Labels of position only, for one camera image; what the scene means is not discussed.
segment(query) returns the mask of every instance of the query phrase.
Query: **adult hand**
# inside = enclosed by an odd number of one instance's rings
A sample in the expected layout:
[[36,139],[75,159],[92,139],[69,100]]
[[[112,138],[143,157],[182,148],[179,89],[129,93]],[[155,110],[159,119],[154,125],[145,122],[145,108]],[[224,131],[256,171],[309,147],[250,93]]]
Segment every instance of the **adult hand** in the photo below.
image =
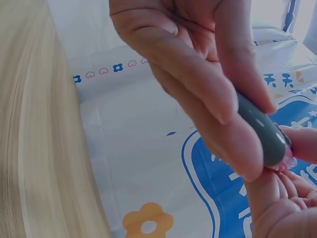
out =
[[119,36],[145,56],[209,149],[246,180],[263,169],[254,130],[237,114],[235,89],[275,111],[255,63],[251,0],[110,0]]
[[[317,130],[285,129],[293,153],[317,163]],[[317,187],[291,171],[265,169],[254,182],[246,182],[254,238],[317,237]]]

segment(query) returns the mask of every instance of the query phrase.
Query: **finger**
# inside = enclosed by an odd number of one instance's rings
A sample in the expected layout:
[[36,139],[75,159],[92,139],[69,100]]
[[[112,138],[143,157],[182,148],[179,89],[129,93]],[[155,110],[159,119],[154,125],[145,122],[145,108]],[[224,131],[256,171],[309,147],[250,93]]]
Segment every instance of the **finger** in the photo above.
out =
[[263,151],[257,134],[239,116],[221,125],[205,105],[181,83],[157,65],[151,64],[153,73],[179,102],[193,120],[201,136],[222,159],[246,180],[254,180],[263,169]]
[[237,91],[263,112],[272,113],[276,105],[256,65],[250,15],[251,0],[221,2],[215,13],[218,57],[224,74]]
[[317,129],[291,129],[285,126],[281,128],[292,142],[294,157],[317,164]]
[[298,197],[297,189],[295,185],[292,183],[291,179],[284,173],[277,173],[277,175],[286,189],[286,198]]
[[261,176],[253,182],[245,182],[249,205],[254,220],[280,199],[280,184],[277,174],[264,168]]
[[162,13],[141,11],[131,11],[129,17],[125,12],[126,17],[121,16],[120,21],[116,20],[119,15],[112,16],[123,40],[149,62],[177,79],[205,104],[219,122],[226,124],[231,121],[238,111],[237,95],[218,64],[203,59],[177,37],[182,32]]
[[297,190],[298,196],[301,198],[305,198],[310,193],[317,190],[317,187],[314,184],[308,182],[303,177],[298,176],[292,171],[285,171],[284,174],[292,181]]

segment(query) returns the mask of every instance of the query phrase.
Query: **blue flower print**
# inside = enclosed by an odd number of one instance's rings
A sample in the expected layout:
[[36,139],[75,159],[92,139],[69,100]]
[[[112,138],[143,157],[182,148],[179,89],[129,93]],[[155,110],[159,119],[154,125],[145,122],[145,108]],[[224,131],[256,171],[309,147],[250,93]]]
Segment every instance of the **blue flower print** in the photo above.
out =
[[117,73],[119,71],[123,71],[123,64],[121,64],[121,63],[115,64],[113,66],[113,72]]
[[74,80],[75,80],[75,83],[80,83],[81,82],[81,77],[80,75],[76,75],[76,76],[73,76]]

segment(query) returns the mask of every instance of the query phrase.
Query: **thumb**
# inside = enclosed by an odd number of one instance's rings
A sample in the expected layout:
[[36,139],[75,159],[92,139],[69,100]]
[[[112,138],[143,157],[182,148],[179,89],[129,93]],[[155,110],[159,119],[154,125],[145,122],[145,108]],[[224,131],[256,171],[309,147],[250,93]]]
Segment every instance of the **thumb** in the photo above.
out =
[[292,141],[292,152],[294,157],[306,162],[317,163],[317,129],[300,128],[292,129],[281,126],[285,134]]

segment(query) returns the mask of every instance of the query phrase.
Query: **blue border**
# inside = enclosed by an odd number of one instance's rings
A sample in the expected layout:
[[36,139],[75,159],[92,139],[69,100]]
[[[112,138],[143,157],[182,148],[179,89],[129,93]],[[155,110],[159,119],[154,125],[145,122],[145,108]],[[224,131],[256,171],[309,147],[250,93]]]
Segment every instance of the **blue border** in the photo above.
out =
[[185,171],[186,171],[186,173],[187,173],[187,175],[188,175],[188,177],[189,177],[189,180],[190,180],[190,182],[192,183],[192,185],[193,185],[193,187],[194,187],[196,193],[198,194],[198,196],[202,199],[202,201],[205,203],[205,205],[206,205],[207,208],[208,208],[208,211],[209,211],[209,213],[210,213],[211,220],[212,220],[212,236],[211,236],[211,237],[214,238],[214,235],[215,235],[215,219],[214,219],[214,216],[213,216],[213,214],[212,214],[211,208],[210,208],[208,202],[204,199],[204,197],[202,196],[202,194],[199,192],[198,188],[196,187],[196,185],[195,185],[195,183],[194,183],[194,180],[193,180],[192,176],[190,175],[189,170],[188,170],[188,167],[187,167],[187,165],[186,165],[186,163],[185,163],[185,155],[184,155],[184,152],[185,152],[186,144],[187,144],[188,140],[189,140],[194,134],[196,134],[197,132],[198,132],[197,130],[194,131],[193,133],[191,133],[191,134],[186,138],[186,140],[185,140],[185,142],[184,142],[184,144],[183,144],[183,147],[182,147],[182,162],[183,162]]
[[295,12],[295,4],[296,4],[296,0],[291,0],[289,11],[285,17],[285,23],[284,23],[284,28],[283,28],[283,31],[285,31],[285,32],[287,32],[289,26],[293,22],[293,16],[294,16],[294,12]]
[[285,103],[286,101],[288,101],[288,100],[290,100],[290,99],[292,99],[292,98],[299,98],[299,97],[301,97],[301,98],[306,98],[306,99],[308,99],[308,100],[311,101],[311,102],[317,103],[317,101],[315,101],[315,100],[313,100],[313,99],[310,99],[310,98],[307,97],[307,96],[304,96],[304,95],[295,95],[295,96],[292,96],[292,97],[290,97],[290,98],[285,99],[284,101],[282,101],[282,102],[280,102],[280,103],[278,103],[278,104],[281,105],[282,103]]

